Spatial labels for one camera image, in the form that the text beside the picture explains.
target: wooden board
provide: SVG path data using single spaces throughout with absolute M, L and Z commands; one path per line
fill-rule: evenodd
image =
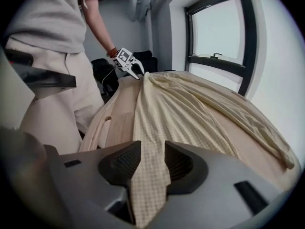
M 179 73 L 198 81 L 208 82 L 188 72 Z M 81 152 L 95 150 L 98 144 L 104 148 L 132 141 L 134 110 L 141 85 L 142 80 L 137 81 L 130 76 L 119 79 L 118 90 L 94 117 L 81 145 Z M 234 92 L 232 92 L 232 95 L 239 101 L 248 102 Z M 283 163 L 262 148 L 243 129 L 220 112 L 212 108 L 210 110 L 226 130 L 237 148 L 241 160 L 246 165 L 282 190 L 287 190 L 296 183 L 301 174 L 301 168 L 296 156 L 294 156 L 295 167 L 292 170 L 286 169 Z

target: yellow cloth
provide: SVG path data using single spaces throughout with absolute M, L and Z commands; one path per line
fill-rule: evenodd
M 146 73 L 134 117 L 133 139 L 141 140 L 141 162 L 132 177 L 136 225 L 145 227 L 163 207 L 170 176 L 164 162 L 165 140 L 199 146 L 240 158 L 206 104 L 218 110 L 288 168 L 289 145 L 262 115 L 217 88 L 177 73 Z

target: person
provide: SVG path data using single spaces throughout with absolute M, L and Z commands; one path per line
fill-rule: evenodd
M 86 23 L 111 58 L 117 52 L 99 12 L 102 0 L 26 0 L 7 28 L 7 49 L 30 53 L 33 67 L 74 75 L 76 88 L 31 103 L 20 129 L 59 154 L 78 152 L 104 105 L 83 41 Z

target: beige pants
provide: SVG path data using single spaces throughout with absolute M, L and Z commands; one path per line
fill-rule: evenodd
M 12 38 L 6 48 L 33 55 L 35 68 L 76 77 L 76 88 L 34 101 L 20 128 L 43 144 L 56 147 L 59 154 L 78 152 L 81 145 L 78 130 L 86 133 L 92 118 L 104 105 L 86 54 L 54 52 Z

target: wire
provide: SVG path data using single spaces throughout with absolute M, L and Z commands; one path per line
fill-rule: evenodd
M 115 66 L 113 67 L 113 69 L 103 78 L 103 80 L 102 80 L 102 86 L 103 86 L 103 89 L 104 89 L 104 85 L 103 85 L 103 82 L 104 82 L 104 80 L 106 79 L 106 77 L 108 76 L 108 75 L 110 75 L 111 74 L 111 72 L 112 71 L 114 71 L 115 70 Z

